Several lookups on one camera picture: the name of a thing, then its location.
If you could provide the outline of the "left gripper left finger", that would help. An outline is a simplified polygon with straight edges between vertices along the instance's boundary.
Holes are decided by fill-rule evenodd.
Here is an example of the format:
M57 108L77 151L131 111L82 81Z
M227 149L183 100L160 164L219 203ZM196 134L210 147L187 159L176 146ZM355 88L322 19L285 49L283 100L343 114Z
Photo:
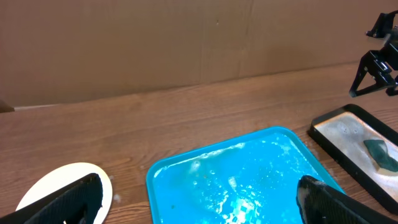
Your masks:
M103 185L90 173L46 197L1 217L1 224L93 224L102 207Z

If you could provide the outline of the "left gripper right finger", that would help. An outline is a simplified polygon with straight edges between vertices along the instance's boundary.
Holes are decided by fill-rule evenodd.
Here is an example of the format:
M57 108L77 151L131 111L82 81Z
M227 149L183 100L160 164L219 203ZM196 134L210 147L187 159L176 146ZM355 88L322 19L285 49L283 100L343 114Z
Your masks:
M397 224L309 175L298 181L296 201L304 224Z

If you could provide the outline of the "yellow plate with crumbs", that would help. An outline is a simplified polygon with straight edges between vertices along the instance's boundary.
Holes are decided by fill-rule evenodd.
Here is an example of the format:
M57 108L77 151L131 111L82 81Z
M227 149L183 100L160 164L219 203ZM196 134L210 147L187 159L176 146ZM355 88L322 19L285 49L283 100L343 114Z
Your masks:
M25 193L16 211L91 173L99 175L103 186L102 207L98 210L93 222L102 224L112 204L113 187L111 179L102 168L87 162L67 164L43 176Z

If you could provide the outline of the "green and yellow sponge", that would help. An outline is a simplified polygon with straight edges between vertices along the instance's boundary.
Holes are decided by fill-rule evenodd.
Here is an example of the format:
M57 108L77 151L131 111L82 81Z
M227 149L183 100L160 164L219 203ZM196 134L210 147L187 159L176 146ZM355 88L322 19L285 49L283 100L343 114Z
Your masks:
M364 140L363 143L380 168L397 172L397 160L389 155L387 144L383 140L368 139Z

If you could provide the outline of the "black tray with soapy water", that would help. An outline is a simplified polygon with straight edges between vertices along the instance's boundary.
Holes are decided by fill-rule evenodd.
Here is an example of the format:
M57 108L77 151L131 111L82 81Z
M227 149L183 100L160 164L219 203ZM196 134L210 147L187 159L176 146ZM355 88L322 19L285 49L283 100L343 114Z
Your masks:
M397 214L397 172L380 168L363 141L383 140L397 160L397 132L358 105L313 119L308 135L387 211Z

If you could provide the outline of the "teal plastic serving tray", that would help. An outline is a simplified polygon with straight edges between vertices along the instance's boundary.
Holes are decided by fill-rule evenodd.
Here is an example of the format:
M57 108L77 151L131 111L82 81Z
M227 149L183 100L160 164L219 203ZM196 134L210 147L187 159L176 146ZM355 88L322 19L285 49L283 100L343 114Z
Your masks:
M300 223L297 184L338 184L300 138L274 126L157 161L146 176L154 223Z

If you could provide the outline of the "cardboard panel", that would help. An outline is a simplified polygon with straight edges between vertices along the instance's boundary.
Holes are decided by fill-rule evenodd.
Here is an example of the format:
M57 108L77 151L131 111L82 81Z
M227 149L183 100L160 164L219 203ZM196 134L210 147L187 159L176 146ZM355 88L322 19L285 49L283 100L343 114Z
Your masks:
M396 0L2 1L1 99L53 105L355 62Z

